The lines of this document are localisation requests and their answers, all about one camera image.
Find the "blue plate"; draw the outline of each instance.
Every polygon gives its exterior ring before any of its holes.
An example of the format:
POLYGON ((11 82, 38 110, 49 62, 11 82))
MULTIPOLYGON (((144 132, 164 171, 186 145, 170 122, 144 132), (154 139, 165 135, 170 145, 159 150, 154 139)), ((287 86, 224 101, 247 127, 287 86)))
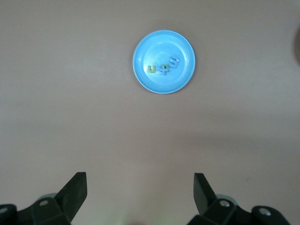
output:
POLYGON ((182 89, 192 78, 195 54, 182 35, 159 30, 140 41, 132 63, 142 86, 155 93, 170 94, 182 89))

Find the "beige table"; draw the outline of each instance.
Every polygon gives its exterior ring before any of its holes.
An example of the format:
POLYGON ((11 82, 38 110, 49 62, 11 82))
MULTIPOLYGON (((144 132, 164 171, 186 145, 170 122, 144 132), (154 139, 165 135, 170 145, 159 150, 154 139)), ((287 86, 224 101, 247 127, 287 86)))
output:
POLYGON ((201 172, 299 224, 299 28, 296 0, 2 0, 0 203, 23 209, 86 171, 74 225, 185 225, 201 172), (170 95, 132 69, 161 29, 196 55, 170 95))

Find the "metal bolt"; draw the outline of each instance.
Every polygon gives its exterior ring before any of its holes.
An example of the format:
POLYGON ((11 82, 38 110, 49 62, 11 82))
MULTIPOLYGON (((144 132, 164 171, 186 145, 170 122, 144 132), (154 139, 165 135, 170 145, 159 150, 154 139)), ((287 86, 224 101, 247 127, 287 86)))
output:
POLYGON ((44 205, 47 205, 48 204, 48 201, 47 200, 44 200, 42 202, 39 203, 40 206, 44 206, 44 205))
POLYGON ((0 214, 1 213, 5 213, 6 211, 7 211, 8 209, 5 207, 5 208, 2 208, 2 209, 0 209, 0 214))
POLYGON ((266 208, 260 208, 259 212, 262 213, 264 216, 270 216, 271 212, 267 210, 266 208))
POLYGON ((220 205, 222 205, 223 207, 229 207, 229 206, 230 206, 230 203, 229 203, 228 201, 221 200, 221 201, 220 201, 220 205))

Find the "dark object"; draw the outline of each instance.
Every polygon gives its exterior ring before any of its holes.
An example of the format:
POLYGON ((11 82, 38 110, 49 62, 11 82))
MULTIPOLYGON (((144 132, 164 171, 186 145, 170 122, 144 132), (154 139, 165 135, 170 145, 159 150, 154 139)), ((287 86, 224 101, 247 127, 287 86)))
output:
POLYGON ((294 54, 296 61, 300 65, 300 27, 298 28, 294 40, 294 54))
POLYGON ((86 173, 78 172, 54 198, 39 199, 21 211, 0 205, 0 225, 70 225, 86 196, 86 173))
POLYGON ((255 206, 249 213, 227 199, 218 199, 202 173, 194 176, 194 200, 199 215, 187 225, 290 225, 271 207, 255 206))

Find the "small yellow object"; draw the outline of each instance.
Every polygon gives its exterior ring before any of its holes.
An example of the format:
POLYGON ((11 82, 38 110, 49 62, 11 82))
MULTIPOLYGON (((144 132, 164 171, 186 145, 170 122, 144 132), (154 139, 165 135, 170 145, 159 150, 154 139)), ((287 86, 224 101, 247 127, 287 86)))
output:
POLYGON ((148 66, 149 73, 155 73, 156 72, 156 66, 148 66))
POLYGON ((169 69, 170 67, 167 64, 163 64, 160 66, 161 68, 169 69))

